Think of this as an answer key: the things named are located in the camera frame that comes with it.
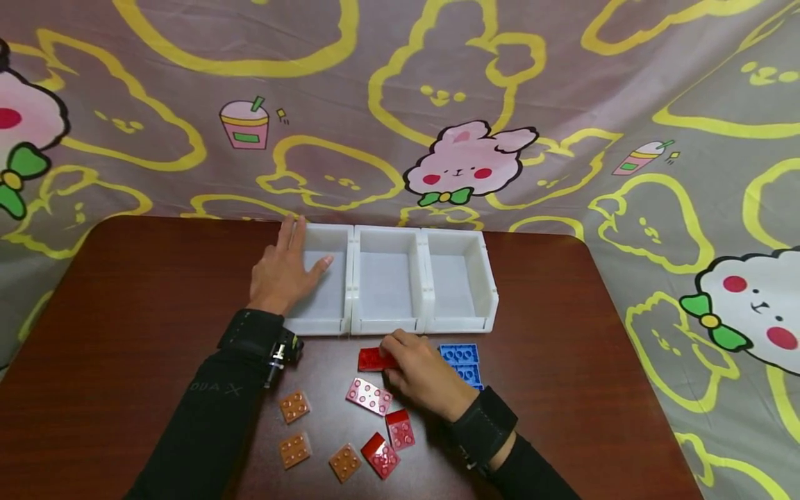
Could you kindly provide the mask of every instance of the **wooden table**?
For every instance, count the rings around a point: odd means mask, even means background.
[[[120,498],[236,309],[278,225],[112,218],[86,240],[0,384],[0,498]],[[481,371],[519,430],[585,499],[700,495],[588,249],[544,234],[486,234],[500,306],[476,342]],[[358,349],[376,338],[313,338],[266,395],[236,498],[496,498],[414,413],[418,444],[385,482],[365,464],[340,486],[328,458],[360,448],[382,420],[344,400]],[[376,374],[367,378],[379,382]],[[300,388],[291,427],[276,401]],[[310,436],[285,472],[277,443]]]

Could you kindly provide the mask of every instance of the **cartoon print fabric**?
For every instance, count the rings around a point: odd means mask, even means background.
[[[800,247],[721,258],[696,279],[700,293],[681,306],[714,343],[800,375]]]
[[[8,67],[9,52],[0,40],[0,207],[20,220],[27,212],[20,191],[50,168],[43,151],[58,144],[69,123],[58,97]]]
[[[799,28],[800,0],[10,2],[0,366],[120,214],[567,234],[702,494],[792,498]]]

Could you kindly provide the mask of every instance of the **hand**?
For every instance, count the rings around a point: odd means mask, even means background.
[[[395,330],[381,341],[381,351],[394,356],[400,365],[400,370],[386,370],[391,385],[451,423],[478,397],[478,390],[461,380],[428,337]]]
[[[301,215],[295,225],[294,218],[287,215],[278,232],[278,244],[269,245],[253,266],[248,309],[285,316],[298,300],[314,291],[334,257],[319,259],[306,272],[302,258],[305,243],[306,219]]]

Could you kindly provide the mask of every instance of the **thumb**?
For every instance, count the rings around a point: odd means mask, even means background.
[[[333,261],[334,261],[333,255],[326,255],[325,257],[319,259],[316,264],[314,264],[314,267],[311,268],[311,270],[308,272],[308,275],[311,278],[311,281],[315,285],[322,277],[322,275],[325,273],[325,271],[328,270],[328,267],[330,267],[330,263]]]
[[[386,378],[389,379],[389,384],[400,389],[400,391],[405,395],[408,395],[408,382],[406,381],[406,378],[403,377],[400,370],[395,368],[387,368],[383,371],[383,373],[385,373]]]

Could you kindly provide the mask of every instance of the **white plastic bin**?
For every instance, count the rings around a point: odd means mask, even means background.
[[[433,306],[421,231],[356,226],[353,335],[421,333]]]
[[[425,332],[490,332],[499,297],[483,234],[425,229],[422,236],[427,240],[426,265],[434,288],[433,314]]]
[[[331,254],[334,261],[317,289],[286,317],[285,327],[297,335],[340,335],[350,331],[353,300],[353,227],[336,224],[306,226],[306,269]]]

